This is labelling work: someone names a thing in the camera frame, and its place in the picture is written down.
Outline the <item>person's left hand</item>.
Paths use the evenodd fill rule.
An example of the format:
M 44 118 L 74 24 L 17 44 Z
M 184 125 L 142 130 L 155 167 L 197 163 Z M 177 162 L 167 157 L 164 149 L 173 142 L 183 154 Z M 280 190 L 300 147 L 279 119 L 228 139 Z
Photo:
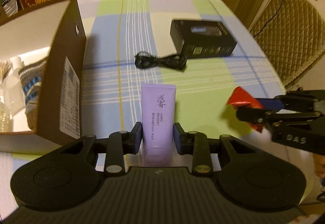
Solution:
M 325 176 L 325 156 L 313 154 L 315 175 L 321 178 Z

